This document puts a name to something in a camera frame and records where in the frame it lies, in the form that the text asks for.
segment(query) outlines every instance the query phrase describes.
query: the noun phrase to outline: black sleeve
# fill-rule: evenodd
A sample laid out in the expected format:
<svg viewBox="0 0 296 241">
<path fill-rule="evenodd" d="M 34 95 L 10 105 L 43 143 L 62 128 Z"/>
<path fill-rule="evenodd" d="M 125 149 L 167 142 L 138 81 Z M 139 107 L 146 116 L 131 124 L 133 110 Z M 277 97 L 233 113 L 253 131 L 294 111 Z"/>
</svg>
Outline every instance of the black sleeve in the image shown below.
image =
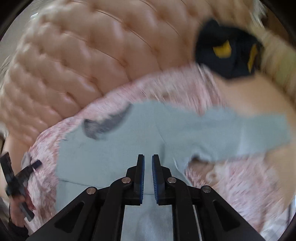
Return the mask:
<svg viewBox="0 0 296 241">
<path fill-rule="evenodd" d="M 29 237 L 27 228 L 15 226 L 11 219 L 9 219 L 8 223 L 8 232 L 15 241 L 25 241 Z"/>
</svg>

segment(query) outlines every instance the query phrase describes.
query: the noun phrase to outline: black tool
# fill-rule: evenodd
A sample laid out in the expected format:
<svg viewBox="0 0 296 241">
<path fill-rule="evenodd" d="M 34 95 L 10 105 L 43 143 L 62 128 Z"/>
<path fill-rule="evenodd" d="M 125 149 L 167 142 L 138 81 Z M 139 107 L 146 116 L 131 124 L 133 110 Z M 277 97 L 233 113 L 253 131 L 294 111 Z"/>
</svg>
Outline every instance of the black tool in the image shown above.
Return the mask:
<svg viewBox="0 0 296 241">
<path fill-rule="evenodd" d="M 152 173 L 156 203 L 172 205 L 174 241 L 264 241 L 211 187 L 190 187 L 172 177 L 158 155 L 152 157 Z"/>
<path fill-rule="evenodd" d="M 41 161 L 37 160 L 33 164 L 25 167 L 15 176 L 11 167 L 11 160 L 8 152 L 0 157 L 0 163 L 3 170 L 3 174 L 5 176 L 5 180 L 7 182 L 7 196 L 26 196 L 25 187 L 23 184 L 24 181 L 27 180 L 30 177 L 30 175 L 42 165 Z M 32 221 L 35 215 L 28 208 L 28 205 L 25 202 L 23 202 L 21 203 L 20 208 L 25 217 L 27 217 L 28 221 Z"/>
<path fill-rule="evenodd" d="M 125 205 L 143 201 L 144 156 L 109 187 L 89 187 L 27 241 L 119 241 Z"/>
</svg>

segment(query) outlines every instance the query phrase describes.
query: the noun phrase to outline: yellow patch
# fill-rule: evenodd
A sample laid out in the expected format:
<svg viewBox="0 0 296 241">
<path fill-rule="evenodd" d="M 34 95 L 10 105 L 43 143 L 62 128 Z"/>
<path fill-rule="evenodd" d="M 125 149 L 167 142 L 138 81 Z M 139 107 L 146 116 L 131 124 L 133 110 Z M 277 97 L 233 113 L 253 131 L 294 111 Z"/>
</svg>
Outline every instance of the yellow patch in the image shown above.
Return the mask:
<svg viewBox="0 0 296 241">
<path fill-rule="evenodd" d="M 228 40 L 221 46 L 213 47 L 213 50 L 219 58 L 229 58 L 231 56 L 231 46 Z"/>
<path fill-rule="evenodd" d="M 250 58 L 249 58 L 249 61 L 248 61 L 248 69 L 249 69 L 250 73 L 252 71 L 253 64 L 254 64 L 254 61 L 255 61 L 255 58 L 256 58 L 257 54 L 258 54 L 257 45 L 253 44 L 253 46 L 251 48 L 251 51 L 250 51 Z"/>
</svg>

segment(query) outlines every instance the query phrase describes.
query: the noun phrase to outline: fluffy pink blanket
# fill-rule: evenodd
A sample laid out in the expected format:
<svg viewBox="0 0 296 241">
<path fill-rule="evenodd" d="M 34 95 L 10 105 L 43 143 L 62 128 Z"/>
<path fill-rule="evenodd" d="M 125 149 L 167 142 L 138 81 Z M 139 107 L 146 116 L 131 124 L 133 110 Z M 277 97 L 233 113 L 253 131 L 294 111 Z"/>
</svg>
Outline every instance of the fluffy pink blanket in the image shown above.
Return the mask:
<svg viewBox="0 0 296 241">
<path fill-rule="evenodd" d="M 204 67 L 191 64 L 147 75 L 120 87 L 92 102 L 75 116 L 45 130 L 29 150 L 33 160 L 40 159 L 43 163 L 28 182 L 32 201 L 37 208 L 35 218 L 29 223 L 33 231 L 56 214 L 54 205 L 58 179 L 55 167 L 59 141 L 85 118 L 105 119 L 109 114 L 121 110 L 127 102 L 144 99 L 169 102 L 200 115 L 212 106 L 225 105 L 212 74 Z M 277 177 L 264 162 L 264 156 L 263 153 L 216 165 L 193 160 L 186 170 L 186 176 L 195 187 L 200 188 L 205 184 L 212 186 L 258 232 L 264 232 L 283 211 Z"/>
</svg>

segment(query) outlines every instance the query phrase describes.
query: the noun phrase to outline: metal screw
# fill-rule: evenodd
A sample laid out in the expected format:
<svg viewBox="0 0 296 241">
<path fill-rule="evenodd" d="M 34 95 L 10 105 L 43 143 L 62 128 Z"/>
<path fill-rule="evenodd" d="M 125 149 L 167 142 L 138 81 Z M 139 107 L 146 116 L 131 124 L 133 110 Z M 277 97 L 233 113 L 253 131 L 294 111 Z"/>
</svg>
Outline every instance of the metal screw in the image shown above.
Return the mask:
<svg viewBox="0 0 296 241">
<path fill-rule="evenodd" d="M 121 181 L 123 183 L 130 183 L 131 182 L 131 179 L 129 177 L 124 177 L 123 179 L 121 179 Z"/>
<path fill-rule="evenodd" d="M 95 188 L 88 188 L 87 190 L 86 190 L 86 192 L 87 192 L 87 194 L 94 194 L 95 192 L 96 192 L 96 189 Z"/>
<path fill-rule="evenodd" d="M 168 178 L 168 182 L 169 183 L 175 183 L 177 180 L 176 180 L 176 178 L 174 178 L 174 177 L 169 177 Z"/>
<path fill-rule="evenodd" d="M 211 192 L 211 187 L 210 186 L 202 186 L 202 191 L 205 192 L 205 193 L 209 193 Z"/>
</svg>

